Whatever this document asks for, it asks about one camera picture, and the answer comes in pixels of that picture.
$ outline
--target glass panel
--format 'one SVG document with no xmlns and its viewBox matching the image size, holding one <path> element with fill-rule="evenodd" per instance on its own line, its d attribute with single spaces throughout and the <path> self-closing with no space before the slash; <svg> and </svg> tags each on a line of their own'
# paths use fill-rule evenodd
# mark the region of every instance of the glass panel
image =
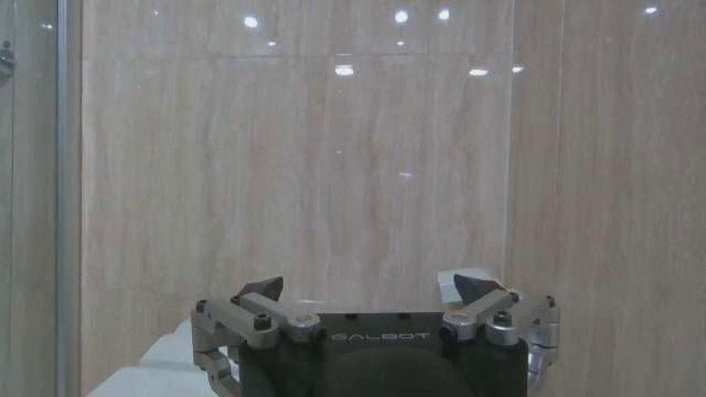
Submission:
<svg viewBox="0 0 706 397">
<path fill-rule="evenodd" d="M 11 0 L 0 0 L 0 50 L 12 48 L 15 13 Z M 12 264 L 12 83 L 10 63 L 0 64 L 0 395 L 7 395 L 10 364 L 10 275 Z"/>
<path fill-rule="evenodd" d="M 57 11 L 0 0 L 0 395 L 55 395 Z"/>
</svg>

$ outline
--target metal bracket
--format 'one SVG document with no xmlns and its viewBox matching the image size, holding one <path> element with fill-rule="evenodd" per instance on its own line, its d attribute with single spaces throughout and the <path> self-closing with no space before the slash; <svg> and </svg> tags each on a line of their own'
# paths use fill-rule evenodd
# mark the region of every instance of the metal bracket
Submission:
<svg viewBox="0 0 706 397">
<path fill-rule="evenodd" d="M 257 287 L 273 298 L 279 297 L 277 288 Z M 191 311 L 194 363 L 207 371 L 211 389 L 219 396 L 242 395 L 229 358 L 238 361 L 243 343 L 257 350 L 271 349 L 279 343 L 281 330 L 294 342 L 314 341 L 322 331 L 317 314 L 286 308 L 261 292 L 245 289 L 230 302 L 223 299 L 202 300 Z M 227 347 L 227 356 L 221 347 Z"/>
<path fill-rule="evenodd" d="M 530 297 L 498 311 L 486 320 L 486 336 L 498 346 L 513 346 L 521 338 L 528 341 L 528 389 L 537 392 L 545 372 L 560 358 L 560 308 L 554 298 Z"/>
<path fill-rule="evenodd" d="M 464 309 L 446 312 L 442 326 L 456 335 L 458 342 L 470 341 L 476 339 L 478 327 L 486 323 L 486 319 L 498 311 L 508 309 L 516 301 L 516 294 L 497 289 Z"/>
</svg>

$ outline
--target robotic hand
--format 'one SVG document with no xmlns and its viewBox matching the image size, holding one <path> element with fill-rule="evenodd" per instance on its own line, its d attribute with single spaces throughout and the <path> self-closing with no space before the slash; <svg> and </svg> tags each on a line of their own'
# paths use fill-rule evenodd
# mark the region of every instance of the robotic hand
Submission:
<svg viewBox="0 0 706 397">
<path fill-rule="evenodd" d="M 193 309 L 194 363 L 222 397 L 526 397 L 558 358 L 556 300 L 456 288 L 446 313 L 317 314 L 278 302 L 282 277 L 249 284 Z"/>
</svg>

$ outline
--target metal frame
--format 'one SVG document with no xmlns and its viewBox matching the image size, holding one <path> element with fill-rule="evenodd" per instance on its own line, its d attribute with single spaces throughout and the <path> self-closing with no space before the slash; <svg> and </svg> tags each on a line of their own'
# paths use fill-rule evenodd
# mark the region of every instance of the metal frame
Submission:
<svg viewBox="0 0 706 397">
<path fill-rule="evenodd" d="M 57 395 L 81 395 L 82 4 L 58 0 Z"/>
</svg>

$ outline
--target wall tile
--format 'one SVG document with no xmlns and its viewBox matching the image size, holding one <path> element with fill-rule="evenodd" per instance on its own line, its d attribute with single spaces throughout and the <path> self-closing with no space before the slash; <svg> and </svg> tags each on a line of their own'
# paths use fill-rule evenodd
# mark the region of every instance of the wall tile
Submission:
<svg viewBox="0 0 706 397">
<path fill-rule="evenodd" d="M 430 5 L 430 53 L 470 54 L 490 61 L 513 45 L 512 0 L 434 0 Z"/>
<path fill-rule="evenodd" d="M 430 58 L 430 206 L 424 227 L 425 264 L 433 269 L 482 266 L 502 273 L 510 81 L 492 69 L 470 76 L 468 56 Z"/>
<path fill-rule="evenodd" d="M 302 0 L 302 54 L 424 54 L 429 11 L 424 0 Z"/>
<path fill-rule="evenodd" d="M 564 36 L 545 6 L 518 8 L 508 266 L 564 307 L 545 393 L 702 395 L 704 2 L 566 0 Z"/>
<path fill-rule="evenodd" d="M 299 2 L 217 0 L 209 49 L 217 55 L 295 55 L 301 30 Z"/>
<path fill-rule="evenodd" d="M 215 0 L 86 0 L 85 60 L 207 53 Z"/>
</svg>

